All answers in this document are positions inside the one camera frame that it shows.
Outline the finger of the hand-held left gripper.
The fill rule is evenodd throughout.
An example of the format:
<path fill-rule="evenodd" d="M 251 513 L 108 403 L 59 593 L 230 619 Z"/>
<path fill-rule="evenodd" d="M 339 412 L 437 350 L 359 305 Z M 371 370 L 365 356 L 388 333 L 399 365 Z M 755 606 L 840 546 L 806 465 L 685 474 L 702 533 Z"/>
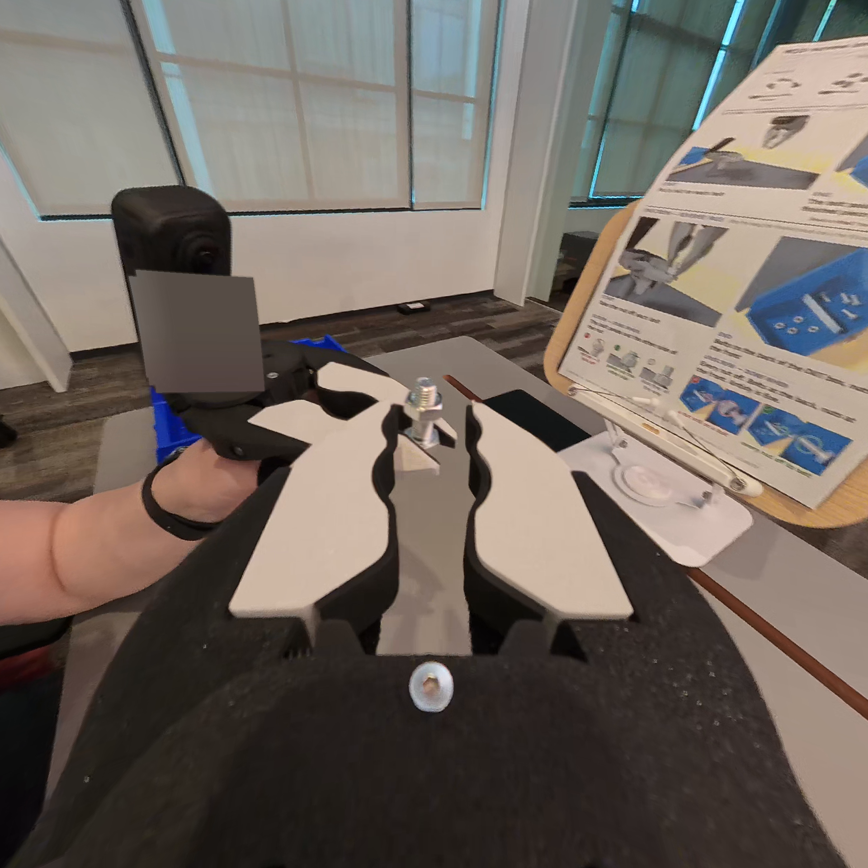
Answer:
<path fill-rule="evenodd" d="M 337 418 L 320 405 L 305 399 L 268 406 L 255 413 L 248 422 L 309 445 L 335 438 L 342 443 L 359 439 L 359 433 L 349 421 Z"/>
<path fill-rule="evenodd" d="M 408 388 L 382 372 L 330 362 L 316 372 L 316 391 L 325 409 L 367 409 L 375 403 L 403 406 Z"/>

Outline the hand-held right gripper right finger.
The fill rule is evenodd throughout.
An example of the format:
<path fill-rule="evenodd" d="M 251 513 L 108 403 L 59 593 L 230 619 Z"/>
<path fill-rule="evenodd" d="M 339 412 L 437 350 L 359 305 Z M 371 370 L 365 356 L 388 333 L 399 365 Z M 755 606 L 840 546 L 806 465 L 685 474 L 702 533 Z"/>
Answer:
<path fill-rule="evenodd" d="M 528 630 L 545 652 L 583 655 L 577 631 L 628 632 L 635 608 L 576 474 L 543 440 L 480 402 L 465 412 L 473 503 L 462 588 L 472 654 Z"/>

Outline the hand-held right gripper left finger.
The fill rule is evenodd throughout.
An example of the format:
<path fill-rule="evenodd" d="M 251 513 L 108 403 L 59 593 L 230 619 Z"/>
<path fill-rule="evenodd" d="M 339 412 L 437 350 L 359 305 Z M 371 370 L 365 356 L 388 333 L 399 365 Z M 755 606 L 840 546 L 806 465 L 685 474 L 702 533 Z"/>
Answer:
<path fill-rule="evenodd" d="M 229 602 L 242 622 L 289 619 L 310 643 L 345 622 L 371 653 L 399 586 L 394 457 L 403 411 L 377 402 L 310 445 Z"/>

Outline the silver hex bolt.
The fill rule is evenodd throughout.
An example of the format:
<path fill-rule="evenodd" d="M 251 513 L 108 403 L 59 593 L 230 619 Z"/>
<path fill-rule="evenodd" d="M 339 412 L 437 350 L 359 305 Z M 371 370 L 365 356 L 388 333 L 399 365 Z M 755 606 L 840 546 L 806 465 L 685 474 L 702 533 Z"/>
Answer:
<path fill-rule="evenodd" d="M 418 418 L 432 418 L 439 429 L 443 421 L 443 400 L 433 379 L 417 378 L 406 396 L 404 413 L 410 422 Z"/>

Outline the blue plastic bin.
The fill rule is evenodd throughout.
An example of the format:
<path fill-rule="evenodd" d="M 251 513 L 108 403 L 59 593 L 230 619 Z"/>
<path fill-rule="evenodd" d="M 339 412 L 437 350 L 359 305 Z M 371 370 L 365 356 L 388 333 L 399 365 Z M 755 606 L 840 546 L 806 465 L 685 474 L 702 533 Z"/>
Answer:
<path fill-rule="evenodd" d="M 325 364 L 358 359 L 329 335 L 321 340 L 264 340 L 262 348 L 266 367 L 262 393 L 193 398 L 165 395 L 150 387 L 159 462 L 201 439 L 232 459 L 289 461 L 298 455 L 300 447 L 283 446 L 288 437 L 251 425 L 249 420 L 280 399 L 303 397 L 313 386 L 314 372 Z"/>

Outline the person's left forearm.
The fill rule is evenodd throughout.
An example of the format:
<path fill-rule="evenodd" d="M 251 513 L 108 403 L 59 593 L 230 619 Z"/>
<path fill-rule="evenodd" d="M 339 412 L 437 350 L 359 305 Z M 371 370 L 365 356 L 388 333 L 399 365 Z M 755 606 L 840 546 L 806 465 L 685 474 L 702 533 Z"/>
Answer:
<path fill-rule="evenodd" d="M 44 623 L 144 590 L 199 544 L 159 527 L 140 486 L 73 504 L 1 503 L 1 624 Z"/>

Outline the person's left hand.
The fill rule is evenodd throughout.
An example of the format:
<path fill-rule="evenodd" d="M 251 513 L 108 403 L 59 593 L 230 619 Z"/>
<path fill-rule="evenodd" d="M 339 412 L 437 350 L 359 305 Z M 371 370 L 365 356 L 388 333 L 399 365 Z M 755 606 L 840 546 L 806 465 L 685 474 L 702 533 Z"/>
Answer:
<path fill-rule="evenodd" d="M 221 457 L 204 439 L 193 443 L 161 470 L 153 493 L 164 509 L 200 522 L 226 519 L 257 488 L 259 461 Z"/>

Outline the white board stand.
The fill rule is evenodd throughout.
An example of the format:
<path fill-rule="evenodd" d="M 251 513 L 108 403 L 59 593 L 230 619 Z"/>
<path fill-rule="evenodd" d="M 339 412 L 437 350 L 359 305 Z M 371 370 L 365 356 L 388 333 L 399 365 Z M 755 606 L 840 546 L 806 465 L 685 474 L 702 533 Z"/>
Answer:
<path fill-rule="evenodd" d="M 568 395 L 605 422 L 605 432 L 560 452 L 585 473 L 672 561 L 688 568 L 710 563 L 744 535 L 754 519 L 740 497 L 757 497 L 762 484 L 732 468 L 694 438 L 673 411 L 678 433 L 639 412 L 656 398 L 617 396 L 574 383 Z"/>

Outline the black phone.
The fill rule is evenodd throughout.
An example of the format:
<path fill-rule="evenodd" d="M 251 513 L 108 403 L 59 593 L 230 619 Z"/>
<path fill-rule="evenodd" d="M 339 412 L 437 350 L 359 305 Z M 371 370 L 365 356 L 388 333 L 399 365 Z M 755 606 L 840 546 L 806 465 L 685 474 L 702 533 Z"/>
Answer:
<path fill-rule="evenodd" d="M 482 404 L 526 430 L 556 453 L 592 437 L 570 419 L 521 389 L 485 398 Z"/>

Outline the black wristwatch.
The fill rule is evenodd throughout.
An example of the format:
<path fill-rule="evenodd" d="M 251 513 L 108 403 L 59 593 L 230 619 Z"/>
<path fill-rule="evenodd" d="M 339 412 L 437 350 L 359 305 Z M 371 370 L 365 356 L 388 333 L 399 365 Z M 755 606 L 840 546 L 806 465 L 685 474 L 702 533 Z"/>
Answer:
<path fill-rule="evenodd" d="M 153 483 L 159 472 L 175 462 L 183 451 L 184 448 L 174 450 L 147 474 L 141 485 L 141 501 L 147 516 L 157 527 L 184 542 L 199 542 L 221 527 L 223 521 L 206 523 L 172 513 L 157 503 L 153 493 Z"/>

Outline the large window with blinds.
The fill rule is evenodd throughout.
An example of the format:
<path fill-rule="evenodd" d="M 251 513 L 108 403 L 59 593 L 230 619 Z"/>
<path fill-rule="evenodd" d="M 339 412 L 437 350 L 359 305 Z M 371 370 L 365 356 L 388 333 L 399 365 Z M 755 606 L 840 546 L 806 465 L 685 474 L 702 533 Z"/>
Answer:
<path fill-rule="evenodd" d="M 3 1 L 38 219 L 181 184 L 233 213 L 478 209 L 500 2 Z"/>

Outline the dark storage box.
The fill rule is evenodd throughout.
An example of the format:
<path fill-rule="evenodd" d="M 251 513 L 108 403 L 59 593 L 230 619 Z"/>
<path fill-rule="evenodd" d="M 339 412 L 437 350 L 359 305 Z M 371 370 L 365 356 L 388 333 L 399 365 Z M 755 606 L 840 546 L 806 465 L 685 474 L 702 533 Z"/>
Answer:
<path fill-rule="evenodd" d="M 599 239 L 599 232 L 582 230 L 561 236 L 550 300 L 570 296 Z"/>

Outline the instruction poster board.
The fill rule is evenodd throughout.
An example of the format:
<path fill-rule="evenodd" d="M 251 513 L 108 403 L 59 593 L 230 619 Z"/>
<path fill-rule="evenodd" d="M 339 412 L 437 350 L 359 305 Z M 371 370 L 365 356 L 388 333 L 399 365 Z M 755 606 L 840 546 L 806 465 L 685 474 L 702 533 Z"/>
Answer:
<path fill-rule="evenodd" d="M 780 45 L 605 227 L 550 385 L 715 489 L 866 520 L 867 39 Z"/>

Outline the glass partition window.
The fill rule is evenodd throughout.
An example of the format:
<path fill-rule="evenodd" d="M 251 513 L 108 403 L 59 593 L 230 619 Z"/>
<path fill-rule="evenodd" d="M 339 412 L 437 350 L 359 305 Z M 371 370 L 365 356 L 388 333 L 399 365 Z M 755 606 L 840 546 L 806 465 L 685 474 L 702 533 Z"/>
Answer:
<path fill-rule="evenodd" d="M 811 39 L 810 6 L 611 2 L 570 207 L 613 207 L 643 194 L 768 50 Z"/>

